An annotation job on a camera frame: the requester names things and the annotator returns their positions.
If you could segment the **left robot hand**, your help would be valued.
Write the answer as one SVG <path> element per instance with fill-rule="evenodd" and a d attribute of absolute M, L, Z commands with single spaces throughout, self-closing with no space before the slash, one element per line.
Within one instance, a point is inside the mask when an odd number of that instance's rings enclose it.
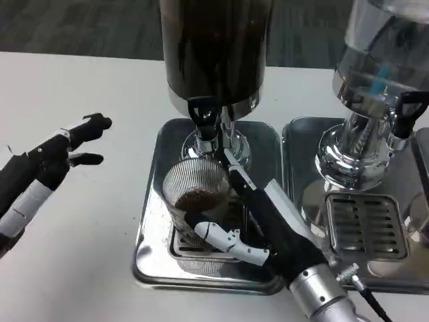
<path fill-rule="evenodd" d="M 7 146 L 1 152 L 1 255 L 20 240 L 40 207 L 62 184 L 71 168 L 95 166 L 100 154 L 73 154 L 83 143 L 101 138 L 112 126 L 101 113 L 85 115 L 78 125 L 63 127 L 20 155 Z"/>

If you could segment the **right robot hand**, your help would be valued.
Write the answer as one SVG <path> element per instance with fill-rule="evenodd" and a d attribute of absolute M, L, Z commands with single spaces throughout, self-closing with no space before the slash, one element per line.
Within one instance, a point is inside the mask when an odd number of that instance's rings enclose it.
<path fill-rule="evenodd" d="M 229 150 L 224 150 L 221 162 L 230 185 L 250 211 L 269 247 L 249 246 L 242 241 L 239 230 L 226 231 L 204 213 L 188 211 L 184 218 L 194 233 L 242 262 L 273 268 L 287 285 L 310 271 L 328 274 L 328 260 L 277 180 L 259 188 Z"/>

